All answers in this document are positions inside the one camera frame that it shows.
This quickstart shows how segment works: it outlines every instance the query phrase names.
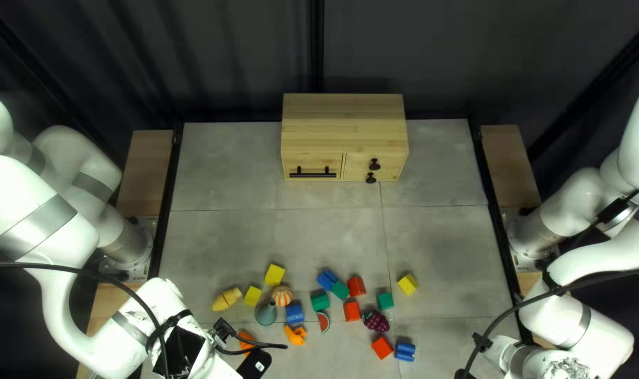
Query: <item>red block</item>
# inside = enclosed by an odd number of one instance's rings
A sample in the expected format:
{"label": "red block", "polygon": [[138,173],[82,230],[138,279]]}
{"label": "red block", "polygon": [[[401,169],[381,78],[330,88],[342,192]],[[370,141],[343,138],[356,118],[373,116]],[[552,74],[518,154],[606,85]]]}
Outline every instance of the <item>red block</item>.
{"label": "red block", "polygon": [[364,288],[364,280],[360,277],[353,277],[348,280],[348,288],[350,289],[350,296],[355,297],[359,295],[364,295],[366,293],[366,288]]}
{"label": "red block", "polygon": [[345,305],[343,305],[343,312],[345,312],[346,321],[361,320],[361,314],[359,313],[359,304],[356,301],[345,303]]}
{"label": "red block", "polygon": [[374,343],[371,344],[371,348],[374,349],[376,355],[378,355],[378,358],[380,358],[381,360],[392,354],[392,351],[394,351],[385,337],[380,337],[379,339],[377,339]]}

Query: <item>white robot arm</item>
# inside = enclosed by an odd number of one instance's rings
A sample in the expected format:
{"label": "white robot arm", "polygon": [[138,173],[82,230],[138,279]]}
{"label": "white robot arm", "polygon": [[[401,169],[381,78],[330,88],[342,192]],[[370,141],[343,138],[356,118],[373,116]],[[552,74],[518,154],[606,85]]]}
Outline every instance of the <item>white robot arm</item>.
{"label": "white robot arm", "polygon": [[[81,268],[98,240],[95,228],[31,169],[17,160],[0,156],[0,250],[7,261]],[[88,337],[76,327],[68,308],[76,274],[37,268],[26,270],[41,286],[48,331],[76,360],[104,378],[122,379],[147,358],[147,340],[156,328],[133,299],[95,336]],[[187,313],[180,292],[171,282],[151,279],[137,294],[160,323],[178,318],[176,326],[173,324],[162,334],[164,340],[170,340],[173,333],[183,334],[185,359],[179,367],[174,367],[185,372],[186,376],[182,377],[241,378],[214,351],[214,338]],[[159,360],[160,342],[151,340],[155,363]]]}
{"label": "white robot arm", "polygon": [[107,203],[121,182],[121,170],[77,131],[51,126],[30,144],[13,131],[11,115],[0,102],[0,155],[28,166],[95,227],[97,247],[112,266],[130,270],[144,263],[153,241]]}
{"label": "white robot arm", "polygon": [[[639,99],[620,147],[605,159],[601,169],[583,168],[573,174],[525,222],[509,230],[511,246],[519,254],[541,252],[591,227],[600,211],[635,189],[639,190]],[[601,229],[613,239],[574,249],[556,259],[525,301],[589,274],[639,268],[639,197],[634,200],[611,222],[613,225]],[[609,379],[633,352],[630,331],[569,295],[527,305],[520,309],[519,318],[526,328],[559,349],[525,346],[504,336],[491,338],[492,346],[483,356],[506,378]]]}

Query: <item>toy watermelon slice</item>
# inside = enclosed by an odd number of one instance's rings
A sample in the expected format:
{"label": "toy watermelon slice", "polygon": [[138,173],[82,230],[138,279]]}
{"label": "toy watermelon slice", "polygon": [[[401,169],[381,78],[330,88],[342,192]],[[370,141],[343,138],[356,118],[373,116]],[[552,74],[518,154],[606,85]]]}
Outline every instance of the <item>toy watermelon slice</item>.
{"label": "toy watermelon slice", "polygon": [[317,313],[317,320],[319,321],[319,329],[322,330],[322,334],[326,333],[329,330],[329,325],[331,325],[331,321],[329,320],[329,316],[324,312]]}

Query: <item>blue block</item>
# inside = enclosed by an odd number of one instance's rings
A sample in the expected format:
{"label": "blue block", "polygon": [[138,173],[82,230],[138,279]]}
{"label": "blue block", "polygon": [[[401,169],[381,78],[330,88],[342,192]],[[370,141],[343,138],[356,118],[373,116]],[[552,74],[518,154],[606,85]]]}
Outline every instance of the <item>blue block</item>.
{"label": "blue block", "polygon": [[322,288],[327,291],[331,291],[331,287],[333,287],[334,283],[338,281],[338,278],[336,278],[336,275],[334,275],[333,272],[324,270],[324,272],[319,274],[319,276],[317,277],[317,281],[319,282],[319,285],[322,286]]}
{"label": "blue block", "polygon": [[305,320],[301,303],[291,303],[284,309],[287,311],[287,324],[298,324]]}
{"label": "blue block", "polygon": [[410,343],[397,343],[397,348],[394,351],[394,358],[401,359],[402,361],[413,362],[415,359],[415,345]]}

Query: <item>wooden cabinet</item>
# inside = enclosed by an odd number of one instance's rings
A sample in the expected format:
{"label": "wooden cabinet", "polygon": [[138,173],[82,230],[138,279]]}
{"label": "wooden cabinet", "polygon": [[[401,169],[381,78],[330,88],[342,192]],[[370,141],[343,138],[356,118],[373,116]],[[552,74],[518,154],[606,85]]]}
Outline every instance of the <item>wooden cabinet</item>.
{"label": "wooden cabinet", "polygon": [[402,96],[285,94],[281,154],[287,180],[399,180],[408,158]]}

